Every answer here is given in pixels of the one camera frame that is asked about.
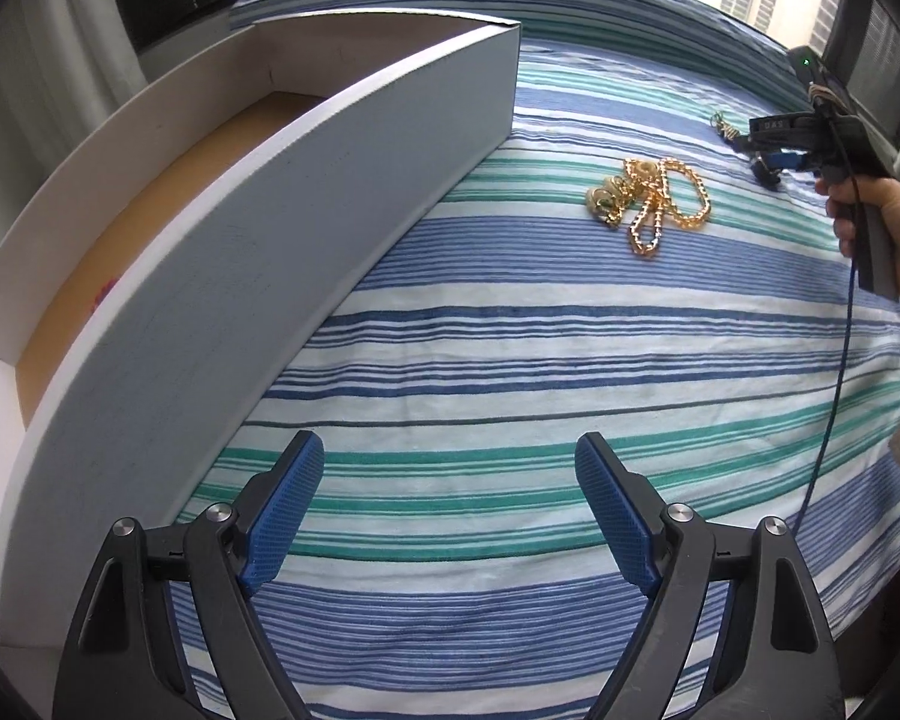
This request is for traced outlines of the person's right hand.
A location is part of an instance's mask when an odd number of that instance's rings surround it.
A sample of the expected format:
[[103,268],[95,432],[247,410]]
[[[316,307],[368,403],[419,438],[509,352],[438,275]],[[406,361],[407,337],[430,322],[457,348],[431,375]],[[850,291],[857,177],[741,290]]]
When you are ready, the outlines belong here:
[[878,208],[884,226],[896,247],[896,281],[900,294],[900,182],[889,177],[859,176],[845,179],[838,184],[828,184],[823,177],[814,183],[814,190],[826,197],[826,215],[832,220],[832,231],[836,236],[841,255],[852,259],[855,255],[857,228],[855,223],[842,213],[844,206],[852,208],[857,200],[866,206]]

